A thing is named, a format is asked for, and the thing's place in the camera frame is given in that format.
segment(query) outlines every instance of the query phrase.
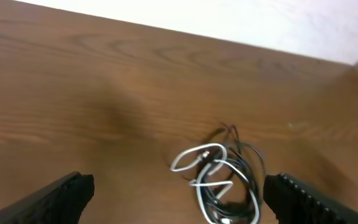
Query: black cable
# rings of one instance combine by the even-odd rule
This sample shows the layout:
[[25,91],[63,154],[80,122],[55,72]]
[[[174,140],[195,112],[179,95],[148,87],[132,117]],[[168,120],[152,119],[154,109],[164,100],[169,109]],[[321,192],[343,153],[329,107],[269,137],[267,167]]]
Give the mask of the black cable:
[[[260,195],[258,182],[255,178],[251,166],[249,165],[248,161],[242,156],[242,151],[244,151],[245,148],[248,147],[256,152],[263,169],[263,179],[264,176],[266,176],[265,163],[260,152],[255,147],[239,140],[239,134],[237,128],[234,125],[223,125],[225,127],[224,131],[222,131],[222,128],[217,129],[214,132],[214,135],[209,136],[209,142],[212,142],[217,135],[225,132],[225,136],[221,144],[224,145],[231,152],[230,154],[228,154],[226,161],[233,165],[236,169],[238,169],[247,178],[244,179],[243,177],[241,177],[240,174],[237,173],[237,171],[227,166],[231,170],[231,173],[227,176],[225,180],[231,180],[234,175],[236,175],[245,186],[247,190],[247,196],[242,202],[222,203],[219,199],[216,198],[216,195],[224,188],[224,186],[216,187],[213,190],[211,190],[209,187],[201,187],[201,196],[204,201],[206,213],[213,222],[221,223],[222,218],[228,218],[234,223],[239,220],[245,220],[247,222],[250,222],[255,216],[255,207],[253,205],[252,198],[248,193],[248,190],[252,190],[252,192],[255,194],[259,208],[263,203],[263,197],[262,195]],[[213,160],[220,159],[221,157],[222,155],[220,151],[210,151],[210,154],[207,156],[207,158],[205,158],[204,161],[200,163],[197,170],[197,175],[206,166],[206,164],[215,164]],[[205,178],[201,179],[201,183],[206,183]],[[212,211],[215,211],[217,213],[218,218],[215,217]]]

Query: wire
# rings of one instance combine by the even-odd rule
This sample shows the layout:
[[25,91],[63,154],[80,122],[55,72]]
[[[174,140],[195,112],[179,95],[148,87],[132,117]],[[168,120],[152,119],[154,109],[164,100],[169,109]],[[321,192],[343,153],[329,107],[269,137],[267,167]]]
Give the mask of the wire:
[[[191,180],[189,185],[195,187],[200,210],[208,223],[221,224],[233,223],[237,220],[249,222],[250,220],[249,223],[256,224],[260,221],[260,206],[263,200],[259,194],[255,175],[248,161],[242,156],[242,151],[249,147],[258,155],[263,170],[263,179],[266,176],[265,163],[260,152],[255,147],[239,140],[238,131],[234,125],[223,125],[225,128],[219,128],[214,131],[208,140],[211,141],[216,135],[226,131],[222,144],[207,143],[181,152],[174,159],[171,170],[180,172],[198,166],[197,177]],[[233,144],[228,141],[230,136],[233,138]],[[218,147],[220,150],[211,149],[208,151],[207,149],[210,147]],[[200,150],[204,151],[188,166],[176,168],[177,163],[185,155]],[[231,170],[228,177],[223,181],[208,182],[208,178],[223,166]],[[224,204],[220,199],[233,187],[231,179],[234,175],[242,181],[250,197],[246,197],[243,202],[227,202]]]

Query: white cord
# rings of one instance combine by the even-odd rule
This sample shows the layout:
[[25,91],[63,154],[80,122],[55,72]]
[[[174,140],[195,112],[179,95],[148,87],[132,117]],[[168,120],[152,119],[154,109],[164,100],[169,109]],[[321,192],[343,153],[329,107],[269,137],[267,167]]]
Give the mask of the white cord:
[[[245,175],[243,173],[241,173],[237,168],[235,168],[233,165],[231,165],[231,163],[227,162],[227,150],[226,148],[218,143],[209,143],[209,144],[204,144],[201,146],[197,146],[197,147],[193,147],[191,149],[188,149],[186,151],[183,151],[182,153],[180,153],[174,160],[173,163],[171,165],[171,170],[173,172],[180,172],[180,171],[184,171],[184,170],[188,170],[191,169],[193,167],[195,167],[200,161],[202,161],[202,158],[207,157],[207,155],[209,154],[209,151],[205,151],[203,154],[199,155],[193,162],[191,162],[188,166],[185,167],[181,167],[181,168],[176,168],[177,163],[188,153],[194,152],[194,151],[198,151],[201,149],[205,149],[208,147],[214,147],[217,146],[221,149],[222,151],[222,158],[221,159],[214,159],[214,162],[218,162],[217,166],[215,166],[215,168],[213,168],[211,171],[209,171],[207,173],[207,171],[210,169],[210,167],[212,166],[211,163],[208,163],[204,166],[204,168],[199,172],[198,177],[195,180],[191,180],[189,182],[190,186],[194,186],[195,187],[195,191],[197,193],[197,198],[198,198],[198,203],[199,203],[199,207],[201,209],[202,214],[204,215],[205,219],[207,220],[207,222],[209,224],[219,224],[219,223],[214,223],[212,220],[210,220],[207,212],[206,212],[206,208],[204,205],[204,200],[202,198],[202,194],[201,194],[201,187],[211,187],[211,186],[218,186],[218,185],[227,185],[223,190],[221,190],[216,198],[219,199],[220,197],[223,197],[224,194],[226,194],[228,192],[228,190],[230,190],[233,186],[233,182],[231,180],[226,180],[226,181],[219,181],[219,182],[211,182],[211,183],[201,183],[201,180],[204,178],[204,176],[206,175],[206,173],[208,174],[208,176],[214,174],[215,172],[217,172],[223,165],[229,166],[230,168],[232,168],[238,175],[240,175],[245,181],[247,181],[249,183],[249,180],[245,177]],[[256,224],[259,220],[259,216],[260,216],[260,211],[259,211],[259,204],[257,202],[257,199],[255,197],[255,194],[253,193],[253,191],[251,189],[249,189],[251,198],[252,198],[252,202],[255,206],[255,216],[253,218],[253,220],[251,221],[251,224]]]

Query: white wall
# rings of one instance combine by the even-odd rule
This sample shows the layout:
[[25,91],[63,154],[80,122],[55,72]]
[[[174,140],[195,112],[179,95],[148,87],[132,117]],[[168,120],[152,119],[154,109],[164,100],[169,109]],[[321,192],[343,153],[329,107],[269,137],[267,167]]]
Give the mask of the white wall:
[[355,64],[358,0],[20,0]]

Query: wooden table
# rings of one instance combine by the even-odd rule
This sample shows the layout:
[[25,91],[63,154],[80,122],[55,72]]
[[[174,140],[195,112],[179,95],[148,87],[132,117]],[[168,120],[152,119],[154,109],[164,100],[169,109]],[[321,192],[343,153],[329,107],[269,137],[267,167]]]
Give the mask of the wooden table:
[[78,170],[81,223],[205,223],[167,164],[221,121],[358,211],[350,66],[0,0],[0,208]]

